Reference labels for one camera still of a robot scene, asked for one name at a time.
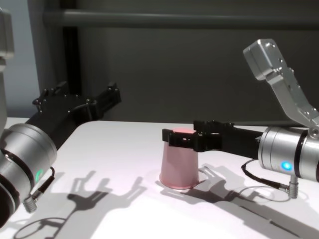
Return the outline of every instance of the white table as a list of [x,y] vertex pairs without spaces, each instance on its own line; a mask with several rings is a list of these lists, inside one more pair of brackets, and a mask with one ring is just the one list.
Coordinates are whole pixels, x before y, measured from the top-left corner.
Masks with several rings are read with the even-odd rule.
[[[25,119],[8,119],[6,127],[17,122]],[[288,200],[286,193],[244,175],[240,166],[248,158],[200,153],[209,180],[189,192],[161,186],[161,130],[180,126],[192,127],[110,121],[80,126],[58,151],[56,180],[37,212],[19,207],[0,238],[319,238],[319,184],[300,180],[299,197]],[[248,169],[289,182],[289,176],[264,170],[257,161]]]

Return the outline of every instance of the green led light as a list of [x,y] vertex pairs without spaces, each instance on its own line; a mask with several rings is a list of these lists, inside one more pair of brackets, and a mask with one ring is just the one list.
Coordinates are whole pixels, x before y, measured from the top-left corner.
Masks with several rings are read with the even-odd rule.
[[43,170],[42,170],[42,169],[40,169],[40,170],[36,173],[36,175],[35,175],[35,182],[36,182],[36,183],[39,181],[39,179],[40,179],[40,177],[42,176],[42,174],[43,174]]

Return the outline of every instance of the cable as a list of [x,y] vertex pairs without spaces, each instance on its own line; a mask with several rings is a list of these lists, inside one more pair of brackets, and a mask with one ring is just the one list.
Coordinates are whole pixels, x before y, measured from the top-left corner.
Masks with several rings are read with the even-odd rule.
[[246,174],[246,176],[248,176],[249,178],[257,181],[257,182],[260,182],[260,183],[263,183],[267,186],[270,186],[270,187],[273,187],[273,188],[276,188],[276,189],[279,189],[279,190],[282,190],[282,191],[287,191],[288,190],[288,185],[285,185],[285,184],[282,184],[282,183],[278,183],[278,182],[274,182],[274,181],[270,181],[270,180],[267,180],[267,179],[264,179],[264,178],[259,178],[255,175],[253,175],[252,173],[250,173],[247,169],[246,169],[246,166],[248,163],[251,163],[252,161],[255,161],[256,159],[252,159],[252,160],[249,160],[247,161],[246,163],[244,163],[242,166],[241,166],[241,169],[243,170],[244,174]]
[[54,168],[53,167],[50,167],[50,169],[52,170],[52,177],[55,175],[55,170],[54,170]]

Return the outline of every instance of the screw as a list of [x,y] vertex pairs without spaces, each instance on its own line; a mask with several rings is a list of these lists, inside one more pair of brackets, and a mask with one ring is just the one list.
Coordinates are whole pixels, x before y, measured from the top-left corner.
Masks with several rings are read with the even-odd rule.
[[319,134],[319,131],[316,128],[311,131],[311,136],[312,137],[317,137],[318,134]]

